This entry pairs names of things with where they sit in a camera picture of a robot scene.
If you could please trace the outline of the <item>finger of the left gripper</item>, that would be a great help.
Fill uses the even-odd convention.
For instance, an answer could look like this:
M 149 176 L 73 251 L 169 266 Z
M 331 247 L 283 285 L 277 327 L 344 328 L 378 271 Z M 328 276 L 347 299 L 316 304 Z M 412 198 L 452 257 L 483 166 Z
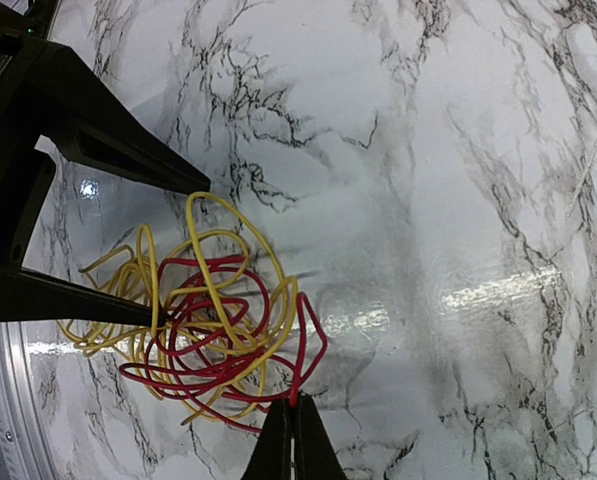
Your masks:
M 0 266 L 0 322 L 67 319 L 162 327 L 166 315 L 40 272 Z

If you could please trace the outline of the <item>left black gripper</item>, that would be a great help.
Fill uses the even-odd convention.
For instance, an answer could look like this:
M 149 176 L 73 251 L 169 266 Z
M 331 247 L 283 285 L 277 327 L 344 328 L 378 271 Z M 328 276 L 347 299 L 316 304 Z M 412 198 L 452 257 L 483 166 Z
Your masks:
M 150 133 L 75 51 L 29 35 L 33 20 L 0 3 L 0 268 L 18 270 L 56 167 L 69 161 L 177 193 L 209 178 Z

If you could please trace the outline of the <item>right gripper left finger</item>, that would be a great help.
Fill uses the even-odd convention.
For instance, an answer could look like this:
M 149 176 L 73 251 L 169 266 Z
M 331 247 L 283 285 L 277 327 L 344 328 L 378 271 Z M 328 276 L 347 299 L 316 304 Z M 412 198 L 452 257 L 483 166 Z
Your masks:
M 293 425 L 288 400 L 272 403 L 242 480 L 291 478 Z

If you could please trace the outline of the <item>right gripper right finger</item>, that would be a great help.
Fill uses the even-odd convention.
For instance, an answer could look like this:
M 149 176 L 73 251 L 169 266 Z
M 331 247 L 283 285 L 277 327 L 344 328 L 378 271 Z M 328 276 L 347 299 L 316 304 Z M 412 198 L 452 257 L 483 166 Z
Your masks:
M 301 394 L 295 408 L 295 464 L 300 480 L 346 480 L 314 400 Z

